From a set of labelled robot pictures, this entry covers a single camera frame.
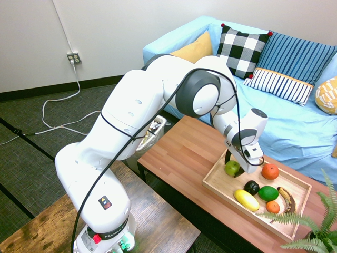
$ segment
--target wooden tray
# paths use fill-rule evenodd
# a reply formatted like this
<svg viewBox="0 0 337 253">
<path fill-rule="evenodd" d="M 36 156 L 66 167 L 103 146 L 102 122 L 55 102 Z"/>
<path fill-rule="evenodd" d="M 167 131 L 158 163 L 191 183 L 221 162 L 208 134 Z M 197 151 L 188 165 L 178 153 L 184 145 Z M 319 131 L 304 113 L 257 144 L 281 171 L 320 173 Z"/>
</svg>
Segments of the wooden tray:
<svg viewBox="0 0 337 253">
<path fill-rule="evenodd" d="M 276 178 L 275 180 L 265 179 L 261 175 L 261 170 L 262 167 L 266 163 L 268 163 L 266 161 L 261 166 L 259 166 L 254 173 L 251 174 L 243 173 L 241 176 L 234 178 L 232 176 L 229 176 L 224 170 L 226 151 L 222 154 L 222 156 L 218 159 L 216 164 L 204 178 L 202 185 L 213 191 L 215 194 L 217 194 L 218 196 L 220 196 L 221 198 L 223 198 L 236 208 L 238 208 L 240 211 L 244 212 L 252 219 L 256 220 L 264 227 L 268 228 L 270 231 L 272 231 L 285 241 L 287 242 L 293 241 L 298 229 L 298 225 L 292 224 L 285 225 L 277 222 L 273 222 L 272 224 L 270 224 L 271 221 L 270 219 L 262 218 L 255 215 L 255 213 L 258 212 L 265 212 L 265 211 L 267 212 L 267 209 L 265 207 L 266 201 L 262 200 L 259 197 L 259 195 L 256 194 L 254 197 L 259 202 L 260 209 L 254 213 L 249 209 L 245 208 L 235 199 L 234 191 L 237 189 L 243 189 L 244 185 L 250 180 L 254 180 L 256 183 L 258 183 L 260 188 L 263 186 L 273 186 L 274 188 L 277 188 L 279 186 L 284 187 L 295 199 L 297 205 L 296 212 L 303 214 L 304 207 L 306 201 L 308 200 L 309 193 L 311 190 L 311 185 L 307 184 L 306 182 L 302 181 L 299 178 L 294 177 L 293 175 L 285 172 L 280 168 L 279 168 L 280 175 L 278 176 L 278 178 Z M 231 155 L 230 160 L 235 160 L 233 155 Z M 275 201 L 280 205 L 281 208 L 280 213 L 283 212 L 283 210 L 285 210 L 286 207 L 283 197 L 279 195 L 279 197 Z"/>
</svg>

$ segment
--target black and white checkered pillow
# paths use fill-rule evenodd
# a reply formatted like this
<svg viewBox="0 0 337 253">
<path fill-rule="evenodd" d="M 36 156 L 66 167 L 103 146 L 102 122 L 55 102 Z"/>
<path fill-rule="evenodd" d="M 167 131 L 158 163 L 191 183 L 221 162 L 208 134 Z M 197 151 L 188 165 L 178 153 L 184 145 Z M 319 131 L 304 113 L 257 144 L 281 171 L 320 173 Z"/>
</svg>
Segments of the black and white checkered pillow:
<svg viewBox="0 0 337 253">
<path fill-rule="evenodd" d="M 233 75 L 245 79 L 253 74 L 267 41 L 267 34 L 241 33 L 223 25 L 217 56 L 226 62 Z"/>
</svg>

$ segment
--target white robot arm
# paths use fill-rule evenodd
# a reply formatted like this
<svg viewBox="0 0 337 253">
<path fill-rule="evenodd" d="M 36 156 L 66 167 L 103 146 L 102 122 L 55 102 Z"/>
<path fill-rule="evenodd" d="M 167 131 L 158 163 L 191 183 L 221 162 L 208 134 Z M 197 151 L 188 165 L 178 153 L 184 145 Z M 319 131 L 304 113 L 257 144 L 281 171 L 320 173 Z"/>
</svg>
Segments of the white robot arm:
<svg viewBox="0 0 337 253">
<path fill-rule="evenodd" d="M 130 200 L 111 170 L 101 173 L 112 160 L 134 154 L 151 119 L 167 103 L 194 118 L 210 112 L 212 124 L 226 136 L 230 152 L 246 172 L 254 172 L 263 155 L 257 141 L 267 116 L 252 109 L 240 121 L 239 132 L 238 117 L 231 111 L 236 105 L 235 94 L 234 78 L 216 56 L 192 64 L 159 55 L 142 70 L 126 73 L 89 135 L 64 147 L 55 158 L 57 175 L 77 210 L 87 197 L 81 215 L 87 226 L 78 235 L 75 250 L 119 253 L 134 247 L 136 225 Z"/>
</svg>

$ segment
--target green apple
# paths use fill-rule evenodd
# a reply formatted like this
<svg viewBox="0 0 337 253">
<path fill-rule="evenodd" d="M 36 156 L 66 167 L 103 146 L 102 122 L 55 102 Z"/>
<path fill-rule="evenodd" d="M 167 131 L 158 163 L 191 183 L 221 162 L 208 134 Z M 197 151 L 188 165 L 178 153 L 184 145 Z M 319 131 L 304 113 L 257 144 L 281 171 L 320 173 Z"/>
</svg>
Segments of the green apple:
<svg viewBox="0 0 337 253">
<path fill-rule="evenodd" d="M 240 169 L 240 164 L 237 161 L 228 161 L 225 166 L 225 171 L 228 175 L 234 176 Z"/>
</svg>

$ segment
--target blue striped pillow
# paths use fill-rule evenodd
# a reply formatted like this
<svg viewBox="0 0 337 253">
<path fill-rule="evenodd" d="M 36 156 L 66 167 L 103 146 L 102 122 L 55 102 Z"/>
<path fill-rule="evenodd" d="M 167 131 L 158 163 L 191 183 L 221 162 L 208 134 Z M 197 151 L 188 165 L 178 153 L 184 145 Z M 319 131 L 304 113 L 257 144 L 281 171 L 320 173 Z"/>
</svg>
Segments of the blue striped pillow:
<svg viewBox="0 0 337 253">
<path fill-rule="evenodd" d="M 337 47 L 271 32 L 256 67 L 315 85 Z"/>
<path fill-rule="evenodd" d="M 247 78 L 243 84 L 256 90 L 272 93 L 300 106 L 305 106 L 313 89 L 312 85 L 305 82 L 260 68 L 256 68 L 253 77 Z"/>
</svg>

